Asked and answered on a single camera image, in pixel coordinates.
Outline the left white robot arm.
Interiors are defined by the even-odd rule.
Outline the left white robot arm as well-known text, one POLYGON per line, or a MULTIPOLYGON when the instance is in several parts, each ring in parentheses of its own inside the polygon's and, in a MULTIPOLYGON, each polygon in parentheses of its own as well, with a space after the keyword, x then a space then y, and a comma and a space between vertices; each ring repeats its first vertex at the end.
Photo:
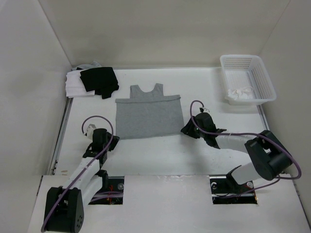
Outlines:
POLYGON ((99 128, 93 130, 91 139, 79 166, 65 184, 48 190, 43 233, 78 233, 84 222, 85 207, 96 193, 108 190, 108 174, 102 166, 107 153, 114 150, 120 138, 99 128))

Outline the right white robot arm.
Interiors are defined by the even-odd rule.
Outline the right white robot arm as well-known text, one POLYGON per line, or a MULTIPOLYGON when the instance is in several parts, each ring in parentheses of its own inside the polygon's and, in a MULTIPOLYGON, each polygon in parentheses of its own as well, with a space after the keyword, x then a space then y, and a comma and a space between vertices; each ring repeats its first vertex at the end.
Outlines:
POLYGON ((216 149, 229 149, 248 154, 251 162, 240 165, 226 174, 225 187, 230 193, 241 193, 242 186, 263 178, 271 181, 292 165, 288 152, 274 134, 264 130, 257 135, 234 135, 217 128, 208 113, 192 116, 181 133, 204 141, 216 149))

